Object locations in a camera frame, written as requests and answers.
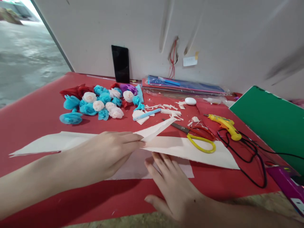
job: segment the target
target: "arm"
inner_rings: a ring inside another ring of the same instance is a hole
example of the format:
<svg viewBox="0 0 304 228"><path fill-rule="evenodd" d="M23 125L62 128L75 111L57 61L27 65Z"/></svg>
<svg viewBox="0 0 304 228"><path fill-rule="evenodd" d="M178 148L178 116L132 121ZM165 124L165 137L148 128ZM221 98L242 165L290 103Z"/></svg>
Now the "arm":
<svg viewBox="0 0 304 228"><path fill-rule="evenodd" d="M303 224L267 210L229 205L212 200L189 181L176 161L167 155L152 153L161 172L145 165L165 200L148 195L145 201L186 227L303 227Z"/></svg>
<svg viewBox="0 0 304 228"><path fill-rule="evenodd" d="M38 159L0 178L0 220L60 192L114 175L145 145L132 132L103 132L59 154Z"/></svg>

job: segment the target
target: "hand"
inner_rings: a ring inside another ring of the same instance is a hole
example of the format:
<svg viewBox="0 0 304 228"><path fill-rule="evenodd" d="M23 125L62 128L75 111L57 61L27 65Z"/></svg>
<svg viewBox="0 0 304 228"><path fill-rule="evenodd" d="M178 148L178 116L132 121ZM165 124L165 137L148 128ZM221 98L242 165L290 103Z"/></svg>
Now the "hand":
<svg viewBox="0 0 304 228"><path fill-rule="evenodd" d="M197 190L176 161L165 154L153 152L152 155L161 173L147 161L145 165L166 201L154 195L148 195L145 201L182 225L202 225L198 220L214 200Z"/></svg>
<svg viewBox="0 0 304 228"><path fill-rule="evenodd" d="M59 183L65 190L84 187L113 176L131 153L144 147L143 137L132 132L103 132L94 138L60 153Z"/></svg>

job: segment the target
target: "scissor blade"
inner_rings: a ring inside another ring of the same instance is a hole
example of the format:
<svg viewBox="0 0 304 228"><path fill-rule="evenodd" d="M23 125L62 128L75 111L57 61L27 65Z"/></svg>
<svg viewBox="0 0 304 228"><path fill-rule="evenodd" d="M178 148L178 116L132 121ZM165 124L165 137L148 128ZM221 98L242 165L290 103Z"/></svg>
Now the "scissor blade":
<svg viewBox="0 0 304 228"><path fill-rule="evenodd" d="M187 128L183 127L183 126L180 126L180 125L177 124L177 123L172 123L171 125L172 125L173 127L176 127L177 129L179 129L179 130L185 132L186 134L188 134L189 131L190 131L189 129L187 129Z"/></svg>

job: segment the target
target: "concrete floor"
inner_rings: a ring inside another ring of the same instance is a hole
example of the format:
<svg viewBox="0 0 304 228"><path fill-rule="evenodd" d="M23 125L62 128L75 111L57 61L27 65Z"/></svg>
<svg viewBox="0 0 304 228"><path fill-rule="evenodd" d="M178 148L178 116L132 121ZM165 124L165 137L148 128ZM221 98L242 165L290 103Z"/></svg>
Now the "concrete floor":
<svg viewBox="0 0 304 228"><path fill-rule="evenodd" d="M0 108L71 71L43 23L0 21Z"/></svg>

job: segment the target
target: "yellow glue gun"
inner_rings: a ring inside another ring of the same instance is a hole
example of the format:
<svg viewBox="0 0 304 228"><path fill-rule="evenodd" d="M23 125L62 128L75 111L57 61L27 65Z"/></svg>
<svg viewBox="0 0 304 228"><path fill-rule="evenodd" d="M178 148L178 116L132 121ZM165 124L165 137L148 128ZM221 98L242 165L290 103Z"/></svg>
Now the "yellow glue gun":
<svg viewBox="0 0 304 228"><path fill-rule="evenodd" d="M208 116L208 118L211 119L212 121L215 121L215 122L218 122L219 124L221 124L222 128L227 129L227 131L231 135L231 138L234 141L238 141L242 138L242 135L233 126L234 125L233 120L226 119L224 117L216 116L216 115L213 115L213 114L209 114L209 115L204 114L204 115Z"/></svg>

